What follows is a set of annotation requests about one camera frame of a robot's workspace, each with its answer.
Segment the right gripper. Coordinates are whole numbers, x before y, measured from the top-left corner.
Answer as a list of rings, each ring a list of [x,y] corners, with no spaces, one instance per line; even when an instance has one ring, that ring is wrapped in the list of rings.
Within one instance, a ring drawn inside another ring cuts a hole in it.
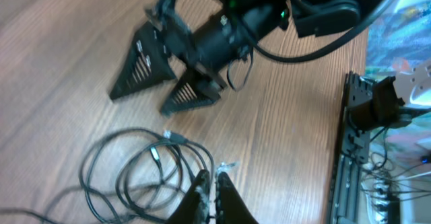
[[[161,14],[162,32],[171,52],[187,69],[160,108],[164,116],[215,104],[228,86],[219,72],[242,58],[242,36],[223,10],[211,15],[192,32],[175,11]],[[134,33],[123,68],[109,97],[117,100],[176,79],[169,65],[170,53],[160,32],[146,22]]]

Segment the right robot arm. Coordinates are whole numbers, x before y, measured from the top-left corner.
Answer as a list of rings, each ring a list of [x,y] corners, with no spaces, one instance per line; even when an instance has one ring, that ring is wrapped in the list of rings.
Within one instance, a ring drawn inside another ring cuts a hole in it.
[[[176,11],[177,0],[145,10],[125,62],[109,93],[119,100],[176,81],[160,109],[164,115],[215,104],[233,83],[222,76],[236,61],[252,61],[257,43],[275,29],[296,26],[299,37],[348,31],[354,37],[384,0],[216,0],[221,9],[196,30]]]

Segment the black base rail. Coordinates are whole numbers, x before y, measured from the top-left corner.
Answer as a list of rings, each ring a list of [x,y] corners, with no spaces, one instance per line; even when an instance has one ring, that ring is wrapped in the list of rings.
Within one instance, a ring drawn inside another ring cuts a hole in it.
[[[362,173],[359,164],[368,161],[370,133],[357,131],[351,126],[349,108],[369,100],[370,90],[370,84],[362,81],[358,74],[351,71],[345,76],[333,169],[328,189],[326,224],[358,221]]]

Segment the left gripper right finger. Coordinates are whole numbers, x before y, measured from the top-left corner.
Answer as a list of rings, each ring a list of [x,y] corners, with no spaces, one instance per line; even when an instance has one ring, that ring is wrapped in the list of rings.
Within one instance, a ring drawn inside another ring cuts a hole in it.
[[[226,172],[216,177],[215,221],[217,224],[258,224]]]

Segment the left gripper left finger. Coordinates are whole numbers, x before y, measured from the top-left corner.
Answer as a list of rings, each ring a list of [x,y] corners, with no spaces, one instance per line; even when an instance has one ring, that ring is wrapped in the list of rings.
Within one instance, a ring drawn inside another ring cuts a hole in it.
[[[210,173],[201,170],[176,210],[165,224],[206,224],[209,222]]]

